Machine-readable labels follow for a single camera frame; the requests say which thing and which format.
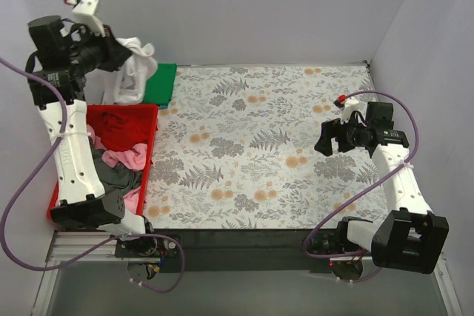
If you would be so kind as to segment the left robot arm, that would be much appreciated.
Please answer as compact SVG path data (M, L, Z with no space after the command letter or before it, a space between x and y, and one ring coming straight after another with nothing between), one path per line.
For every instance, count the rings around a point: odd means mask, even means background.
M53 221L65 229L95 228L132 239L133 249L143 257L157 250L144 217L130 212L121 193L99 180L87 132L86 74L99 69L120 70L132 52L119 44L109 27L97 36L83 24L73 24L74 40L61 16L44 16L27 25L36 51L26 72L46 82L29 80L33 102L57 144L54 160L59 180L58 206L51 209Z

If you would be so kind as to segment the white t shirt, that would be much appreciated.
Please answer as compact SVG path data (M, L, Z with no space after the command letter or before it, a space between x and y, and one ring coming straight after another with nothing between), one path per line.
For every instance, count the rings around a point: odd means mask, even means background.
M158 69L158 62L153 57L155 47L151 43L142 44L137 37L116 40L132 54L118 71L105 72L102 76L104 92L101 104L140 104L144 99L147 80Z

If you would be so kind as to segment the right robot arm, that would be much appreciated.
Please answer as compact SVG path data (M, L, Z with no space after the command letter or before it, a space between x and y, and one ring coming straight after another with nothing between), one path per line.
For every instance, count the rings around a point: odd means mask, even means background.
M315 150L329 157L332 142L339 152L356 147L368 151L387 199L388 214L376 224L360 218L344 218L338 224L336 249L351 255L360 247L369 252L378 267L421 274L433 272L449 232L447 219L433 213L424 200L407 162L409 142L395 130L393 105L371 101L361 113L355 98L341 96L335 101L341 117L321 125Z

